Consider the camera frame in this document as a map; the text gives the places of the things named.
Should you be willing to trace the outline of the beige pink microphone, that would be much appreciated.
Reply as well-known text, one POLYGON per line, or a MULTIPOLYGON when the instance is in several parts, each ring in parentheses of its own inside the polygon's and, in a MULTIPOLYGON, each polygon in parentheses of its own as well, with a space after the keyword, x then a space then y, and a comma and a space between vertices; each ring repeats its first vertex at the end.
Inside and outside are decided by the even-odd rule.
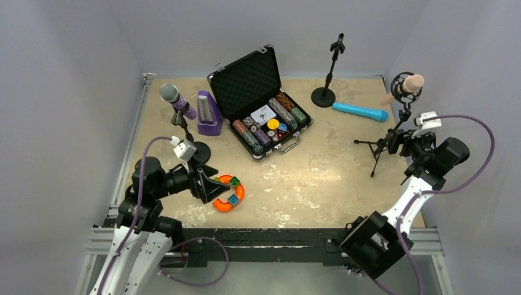
POLYGON ((425 84, 425 78, 420 74, 411 72, 399 73, 391 81, 390 92, 380 101, 381 106, 386 106, 394 101, 408 106, 420 95, 425 84))

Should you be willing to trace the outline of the purple metronome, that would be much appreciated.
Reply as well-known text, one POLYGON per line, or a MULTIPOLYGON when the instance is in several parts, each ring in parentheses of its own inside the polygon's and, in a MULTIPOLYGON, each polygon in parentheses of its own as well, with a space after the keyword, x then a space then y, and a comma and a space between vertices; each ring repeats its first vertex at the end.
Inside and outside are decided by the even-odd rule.
POLYGON ((209 91, 200 90, 197 94, 198 133, 205 136, 219 136, 222 130, 222 116, 216 100, 209 91))

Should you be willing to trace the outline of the white playing card box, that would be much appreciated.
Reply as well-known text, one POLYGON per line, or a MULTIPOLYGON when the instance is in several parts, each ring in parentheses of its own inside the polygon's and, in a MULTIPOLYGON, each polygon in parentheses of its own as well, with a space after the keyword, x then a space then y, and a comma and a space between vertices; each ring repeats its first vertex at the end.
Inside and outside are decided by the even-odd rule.
POLYGON ((255 122, 263 126, 269 120, 275 119, 277 117, 277 113, 269 105, 265 104, 259 109, 253 111, 250 116, 255 122))

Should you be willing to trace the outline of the black poker chip case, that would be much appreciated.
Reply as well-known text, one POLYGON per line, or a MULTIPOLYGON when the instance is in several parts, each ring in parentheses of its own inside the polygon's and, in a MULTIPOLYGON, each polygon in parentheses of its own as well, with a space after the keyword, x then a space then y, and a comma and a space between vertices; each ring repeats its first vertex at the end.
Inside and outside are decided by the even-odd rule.
POLYGON ((263 159, 278 150, 288 152, 300 142, 300 135, 313 124, 309 115, 287 92, 283 90, 278 70, 275 49, 271 44, 219 68, 207 76, 207 81, 216 99, 222 118, 239 142, 256 160, 263 159), (236 120, 243 120, 263 106, 269 105, 269 99, 283 94, 304 116, 295 128, 279 140, 272 140, 267 146, 254 147, 233 126, 236 120))

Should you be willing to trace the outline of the blue microphone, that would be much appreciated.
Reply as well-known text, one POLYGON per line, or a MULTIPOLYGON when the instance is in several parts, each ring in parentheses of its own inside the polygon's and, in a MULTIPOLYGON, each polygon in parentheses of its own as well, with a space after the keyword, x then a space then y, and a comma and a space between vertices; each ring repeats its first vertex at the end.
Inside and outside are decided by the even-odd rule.
POLYGON ((369 109, 343 103, 334 103, 332 108, 336 111, 370 118, 378 122, 386 122, 389 118, 389 114, 382 109, 369 109))

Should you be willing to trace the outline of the blue square brick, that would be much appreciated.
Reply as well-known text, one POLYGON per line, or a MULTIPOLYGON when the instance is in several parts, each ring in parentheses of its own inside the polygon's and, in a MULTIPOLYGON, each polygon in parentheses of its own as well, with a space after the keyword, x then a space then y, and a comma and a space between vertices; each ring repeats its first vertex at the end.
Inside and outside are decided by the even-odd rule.
POLYGON ((235 194, 232 194, 227 200, 233 207, 237 206, 240 202, 240 198, 237 197, 235 194))

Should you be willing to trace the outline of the green square brick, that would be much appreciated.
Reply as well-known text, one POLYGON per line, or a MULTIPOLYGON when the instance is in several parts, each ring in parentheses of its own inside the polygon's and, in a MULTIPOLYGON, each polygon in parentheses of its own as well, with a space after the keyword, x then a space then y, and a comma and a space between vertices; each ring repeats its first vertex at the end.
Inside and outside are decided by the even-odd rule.
POLYGON ((233 176, 229 179, 229 184, 232 187, 238 187, 241 184, 241 181, 236 176, 233 176))

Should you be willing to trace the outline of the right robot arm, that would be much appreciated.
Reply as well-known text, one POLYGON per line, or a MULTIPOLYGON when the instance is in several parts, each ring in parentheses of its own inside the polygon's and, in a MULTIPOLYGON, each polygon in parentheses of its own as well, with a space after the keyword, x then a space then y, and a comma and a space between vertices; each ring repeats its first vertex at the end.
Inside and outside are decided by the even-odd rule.
POLYGON ((409 234, 416 215, 443 188, 445 175, 470 156, 469 148, 458 138, 448 137, 437 145, 433 132, 415 136, 411 130, 398 130, 388 147, 392 153, 401 148, 400 156, 413 160, 404 172, 400 196, 388 211, 375 211, 347 224, 347 236, 339 245, 372 279, 384 274, 412 249, 409 234))

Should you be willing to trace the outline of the purple glitter microphone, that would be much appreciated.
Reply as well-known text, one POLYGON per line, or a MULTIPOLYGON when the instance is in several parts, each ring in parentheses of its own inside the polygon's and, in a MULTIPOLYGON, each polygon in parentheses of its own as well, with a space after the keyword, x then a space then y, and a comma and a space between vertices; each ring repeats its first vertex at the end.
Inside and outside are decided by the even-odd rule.
POLYGON ((163 101, 180 112, 184 117, 194 120, 197 117, 195 109, 180 94, 178 88, 173 84, 163 84, 159 90, 159 95, 163 101))

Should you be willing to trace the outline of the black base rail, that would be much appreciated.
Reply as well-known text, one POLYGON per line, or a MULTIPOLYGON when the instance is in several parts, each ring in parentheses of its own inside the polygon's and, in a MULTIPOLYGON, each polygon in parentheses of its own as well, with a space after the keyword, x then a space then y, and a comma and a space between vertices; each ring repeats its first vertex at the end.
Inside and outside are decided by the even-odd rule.
POLYGON ((190 228, 184 229, 184 237, 197 240, 184 248, 169 251, 160 262, 162 267, 206 267, 209 262, 224 262, 221 247, 202 237, 221 242, 230 262, 315 262, 323 266, 355 266, 339 248, 346 237, 344 228, 190 228))

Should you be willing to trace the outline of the orange curved toy track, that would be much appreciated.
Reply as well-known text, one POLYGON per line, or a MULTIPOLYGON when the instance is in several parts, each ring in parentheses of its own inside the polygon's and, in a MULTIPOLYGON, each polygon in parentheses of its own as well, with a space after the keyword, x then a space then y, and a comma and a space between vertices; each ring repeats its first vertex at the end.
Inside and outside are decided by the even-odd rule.
POLYGON ((216 199, 212 205, 219 212, 230 212, 232 211, 238 204, 240 204, 245 197, 245 189, 241 183, 241 181, 232 175, 221 175, 215 180, 229 184, 231 188, 234 189, 234 193, 227 199, 226 202, 223 202, 221 199, 216 199))

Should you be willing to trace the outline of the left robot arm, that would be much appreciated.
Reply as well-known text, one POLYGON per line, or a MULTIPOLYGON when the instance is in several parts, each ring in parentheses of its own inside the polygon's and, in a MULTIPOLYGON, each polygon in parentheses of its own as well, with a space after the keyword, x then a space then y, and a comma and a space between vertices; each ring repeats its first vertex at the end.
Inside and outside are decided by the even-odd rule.
POLYGON ((165 254, 186 244, 182 222, 162 216, 160 200, 189 190, 203 203, 212 201, 231 188, 214 180, 216 174, 215 168, 202 163, 165 171, 155 157, 137 161, 132 184, 118 208, 109 253, 91 294, 144 294, 165 254))

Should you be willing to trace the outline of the yellow dealer button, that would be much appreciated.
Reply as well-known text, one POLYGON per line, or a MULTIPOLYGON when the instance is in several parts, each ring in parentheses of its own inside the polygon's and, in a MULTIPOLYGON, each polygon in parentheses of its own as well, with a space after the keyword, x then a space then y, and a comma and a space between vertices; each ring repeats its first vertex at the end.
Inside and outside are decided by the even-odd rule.
POLYGON ((270 119, 267 122, 267 127, 270 130, 276 130, 280 126, 280 122, 277 119, 270 119))

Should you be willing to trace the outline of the black round-base stand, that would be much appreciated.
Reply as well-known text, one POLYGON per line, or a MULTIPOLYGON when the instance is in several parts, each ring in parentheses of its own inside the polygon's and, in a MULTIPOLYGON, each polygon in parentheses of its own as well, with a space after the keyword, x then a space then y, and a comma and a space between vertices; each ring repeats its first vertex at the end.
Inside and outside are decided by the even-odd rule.
POLYGON ((333 71, 339 55, 345 51, 343 44, 344 34, 340 33, 337 40, 331 44, 330 51, 332 52, 332 63, 329 72, 326 76, 324 87, 318 87, 311 93, 311 100, 313 104, 321 108, 331 107, 335 103, 335 93, 330 89, 330 84, 333 78, 333 71))
POLYGON ((174 109, 174 115, 171 119, 171 124, 174 126, 180 127, 184 130, 185 137, 188 141, 194 143, 197 148, 194 159, 198 163, 207 163, 211 157, 211 150, 209 146, 201 141, 195 141, 193 135, 188 130, 188 124, 186 119, 194 120, 197 116, 194 108, 186 101, 183 101, 183 105, 181 106, 178 103, 171 103, 171 106, 174 109))

